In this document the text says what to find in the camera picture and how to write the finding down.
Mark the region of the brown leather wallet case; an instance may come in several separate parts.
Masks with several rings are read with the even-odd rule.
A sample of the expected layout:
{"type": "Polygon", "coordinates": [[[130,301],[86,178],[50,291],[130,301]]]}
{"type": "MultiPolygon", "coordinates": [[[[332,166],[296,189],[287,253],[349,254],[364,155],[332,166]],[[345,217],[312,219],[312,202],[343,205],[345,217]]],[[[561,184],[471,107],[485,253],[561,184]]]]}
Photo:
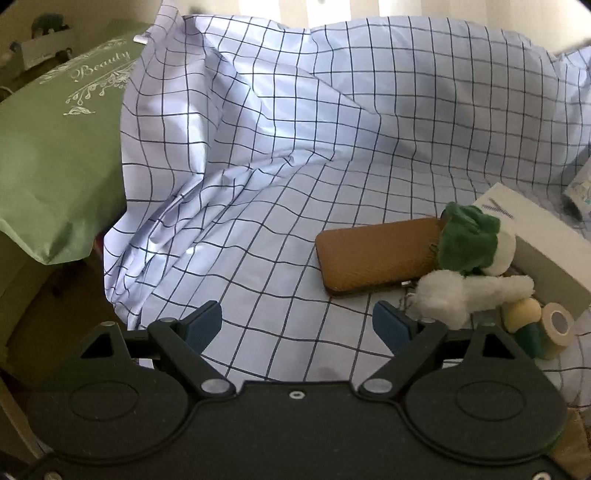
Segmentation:
{"type": "Polygon", "coordinates": [[[427,275],[441,231],[435,217],[325,230],[315,239],[325,290],[349,295],[427,275]]]}

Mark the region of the purple bunny bottle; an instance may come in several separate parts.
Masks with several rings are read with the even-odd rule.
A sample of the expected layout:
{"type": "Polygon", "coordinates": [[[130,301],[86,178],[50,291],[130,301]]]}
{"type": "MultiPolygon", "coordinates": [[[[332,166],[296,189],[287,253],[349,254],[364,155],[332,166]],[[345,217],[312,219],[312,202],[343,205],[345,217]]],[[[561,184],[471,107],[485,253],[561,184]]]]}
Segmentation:
{"type": "Polygon", "coordinates": [[[590,218],[590,192],[591,158],[588,158],[563,192],[565,209],[578,221],[585,221],[590,218]]]}

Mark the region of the green white radish plush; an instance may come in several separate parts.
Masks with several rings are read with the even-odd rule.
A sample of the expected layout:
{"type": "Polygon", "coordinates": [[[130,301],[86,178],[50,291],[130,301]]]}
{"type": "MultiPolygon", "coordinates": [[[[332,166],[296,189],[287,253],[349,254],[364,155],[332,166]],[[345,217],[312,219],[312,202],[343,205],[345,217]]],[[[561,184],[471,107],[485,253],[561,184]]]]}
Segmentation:
{"type": "Polygon", "coordinates": [[[450,202],[442,216],[437,258],[443,270],[501,276],[514,260],[517,239],[511,218],[489,215],[475,205],[450,202]]]}

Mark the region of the white plush bunny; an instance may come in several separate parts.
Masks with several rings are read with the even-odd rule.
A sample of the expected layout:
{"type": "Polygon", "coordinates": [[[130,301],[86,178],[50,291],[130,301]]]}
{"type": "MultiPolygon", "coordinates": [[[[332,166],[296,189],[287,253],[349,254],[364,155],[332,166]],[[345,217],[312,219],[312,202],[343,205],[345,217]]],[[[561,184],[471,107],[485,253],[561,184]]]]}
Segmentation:
{"type": "Polygon", "coordinates": [[[482,276],[436,270],[422,277],[412,305],[422,318],[460,330],[475,312],[494,310],[531,297],[534,280],[527,275],[482,276]]]}

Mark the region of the beige tape roll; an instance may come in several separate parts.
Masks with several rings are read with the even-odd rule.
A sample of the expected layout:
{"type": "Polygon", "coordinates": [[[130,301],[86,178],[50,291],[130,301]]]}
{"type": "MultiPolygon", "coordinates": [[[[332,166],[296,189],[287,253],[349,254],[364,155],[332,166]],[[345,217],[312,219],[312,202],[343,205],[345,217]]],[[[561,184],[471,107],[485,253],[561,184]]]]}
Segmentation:
{"type": "Polygon", "coordinates": [[[562,305],[552,302],[542,308],[542,359],[554,359],[572,344],[575,337],[574,324],[573,316],[562,305]]]}

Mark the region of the green Beauty bag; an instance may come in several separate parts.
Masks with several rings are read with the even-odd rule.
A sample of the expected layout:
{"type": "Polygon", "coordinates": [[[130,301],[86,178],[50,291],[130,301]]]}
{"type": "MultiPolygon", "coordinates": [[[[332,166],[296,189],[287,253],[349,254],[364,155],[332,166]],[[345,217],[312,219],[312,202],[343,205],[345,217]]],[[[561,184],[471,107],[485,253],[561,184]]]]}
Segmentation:
{"type": "Polygon", "coordinates": [[[146,28],[112,21],[1,104],[1,230],[43,265],[87,257],[125,212],[120,115],[146,28]]]}

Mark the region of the white checkered cloth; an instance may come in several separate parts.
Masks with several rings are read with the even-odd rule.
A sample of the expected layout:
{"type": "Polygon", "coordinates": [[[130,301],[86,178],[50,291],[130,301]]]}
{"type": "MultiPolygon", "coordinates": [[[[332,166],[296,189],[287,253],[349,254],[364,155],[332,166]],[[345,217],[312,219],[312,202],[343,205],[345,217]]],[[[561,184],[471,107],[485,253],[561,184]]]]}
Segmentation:
{"type": "Polygon", "coordinates": [[[361,382],[390,353],[383,290],[331,298],[325,229],[439,215],[503,183],[555,215],[590,155],[590,50],[450,19],[290,29],[160,7],[121,111],[126,211],[105,294],[132,330],[221,304],[209,362],[361,382]]]}

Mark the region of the white rectangular box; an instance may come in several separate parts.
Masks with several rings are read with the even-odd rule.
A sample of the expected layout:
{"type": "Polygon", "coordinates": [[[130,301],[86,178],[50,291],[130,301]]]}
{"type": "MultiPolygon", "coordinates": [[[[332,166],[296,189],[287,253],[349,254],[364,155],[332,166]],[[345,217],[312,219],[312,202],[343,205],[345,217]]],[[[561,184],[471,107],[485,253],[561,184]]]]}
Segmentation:
{"type": "Polygon", "coordinates": [[[483,212],[507,220],[517,240],[512,265],[535,282],[542,303],[579,318],[590,308],[590,242],[555,215],[497,183],[477,198],[483,212]]]}

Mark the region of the green wooden mushroom peg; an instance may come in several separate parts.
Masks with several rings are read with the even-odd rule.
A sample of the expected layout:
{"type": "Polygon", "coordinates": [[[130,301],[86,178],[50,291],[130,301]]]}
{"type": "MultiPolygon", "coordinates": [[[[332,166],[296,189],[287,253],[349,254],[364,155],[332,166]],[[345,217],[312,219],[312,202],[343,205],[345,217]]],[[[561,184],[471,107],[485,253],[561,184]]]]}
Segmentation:
{"type": "Polygon", "coordinates": [[[530,358],[548,360],[542,329],[542,307],[534,298],[502,306],[503,324],[530,358]]]}

